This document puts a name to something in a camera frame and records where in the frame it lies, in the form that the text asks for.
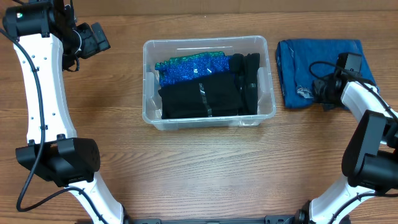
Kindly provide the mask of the blue denim jeans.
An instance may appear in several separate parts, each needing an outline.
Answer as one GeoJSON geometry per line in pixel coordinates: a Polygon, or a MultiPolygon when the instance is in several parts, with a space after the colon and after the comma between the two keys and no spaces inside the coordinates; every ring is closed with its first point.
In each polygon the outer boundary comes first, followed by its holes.
{"type": "Polygon", "coordinates": [[[375,81],[360,40],[355,39],[288,39],[277,44],[275,59],[280,87],[287,109],[304,109],[314,103],[312,83],[316,75],[334,72],[328,65],[310,64],[316,61],[336,63],[339,54],[362,55],[360,73],[363,78],[375,81]]]}

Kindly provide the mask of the black cloth with tape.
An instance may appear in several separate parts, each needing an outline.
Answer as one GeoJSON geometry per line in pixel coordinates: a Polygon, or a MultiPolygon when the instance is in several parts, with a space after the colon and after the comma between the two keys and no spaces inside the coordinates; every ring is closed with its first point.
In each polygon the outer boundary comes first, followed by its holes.
{"type": "Polygon", "coordinates": [[[234,54],[229,60],[229,70],[235,75],[235,84],[243,102],[239,115],[257,114],[257,72],[261,56],[259,53],[234,54]]]}

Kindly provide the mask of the blue green sequin cloth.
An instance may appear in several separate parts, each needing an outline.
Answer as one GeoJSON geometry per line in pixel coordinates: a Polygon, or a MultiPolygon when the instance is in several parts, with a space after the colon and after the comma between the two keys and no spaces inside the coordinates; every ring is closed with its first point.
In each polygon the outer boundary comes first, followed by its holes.
{"type": "Polygon", "coordinates": [[[156,63],[155,70],[159,73],[161,86],[205,77],[208,75],[229,71],[230,55],[224,52],[202,52],[183,57],[174,57],[164,62],[156,63]]]}

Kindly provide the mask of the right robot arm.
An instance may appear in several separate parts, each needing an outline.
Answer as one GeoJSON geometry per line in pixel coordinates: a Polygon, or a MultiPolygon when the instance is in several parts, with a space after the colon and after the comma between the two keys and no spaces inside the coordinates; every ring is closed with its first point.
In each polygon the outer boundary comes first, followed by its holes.
{"type": "Polygon", "coordinates": [[[342,175],[321,196],[297,210],[291,223],[349,223],[349,213],[374,197],[390,197],[397,188],[397,112],[361,72],[362,56],[341,53],[335,71],[313,82],[316,103],[325,111],[348,109],[358,126],[343,154],[342,175]]]}

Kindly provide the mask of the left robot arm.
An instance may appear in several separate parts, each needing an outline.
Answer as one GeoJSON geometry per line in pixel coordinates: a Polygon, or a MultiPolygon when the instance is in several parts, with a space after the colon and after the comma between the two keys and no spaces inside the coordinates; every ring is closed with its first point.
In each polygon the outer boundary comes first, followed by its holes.
{"type": "Polygon", "coordinates": [[[55,183],[60,193],[70,192],[92,223],[130,223],[100,174],[96,142],[77,136],[63,83],[63,73],[77,72],[80,60],[109,49],[102,27],[78,24],[73,4],[63,0],[16,1],[2,24],[21,64],[29,115],[18,163],[30,176],[55,183]]]}

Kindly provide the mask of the clear plastic storage bin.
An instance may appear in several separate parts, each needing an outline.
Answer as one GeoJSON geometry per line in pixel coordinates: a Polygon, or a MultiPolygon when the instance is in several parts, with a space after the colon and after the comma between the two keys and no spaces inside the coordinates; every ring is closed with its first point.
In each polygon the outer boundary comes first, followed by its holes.
{"type": "Polygon", "coordinates": [[[207,39],[161,39],[148,40],[143,45],[142,118],[160,131],[183,128],[215,126],[258,126],[274,117],[277,111],[267,40],[261,35],[241,37],[217,37],[207,39]],[[202,52],[222,51],[226,55],[259,53],[257,71],[257,114],[209,118],[162,119],[162,100],[157,62],[172,57],[193,55],[202,52]]]}

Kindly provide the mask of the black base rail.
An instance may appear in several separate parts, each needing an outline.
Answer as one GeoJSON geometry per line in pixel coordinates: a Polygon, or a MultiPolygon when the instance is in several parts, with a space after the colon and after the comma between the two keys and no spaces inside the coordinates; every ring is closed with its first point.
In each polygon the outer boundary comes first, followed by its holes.
{"type": "Polygon", "coordinates": [[[226,218],[226,219],[187,219],[187,220],[161,220],[131,219],[123,223],[130,224],[291,224],[294,223],[294,215],[266,215],[264,218],[226,218]]]}

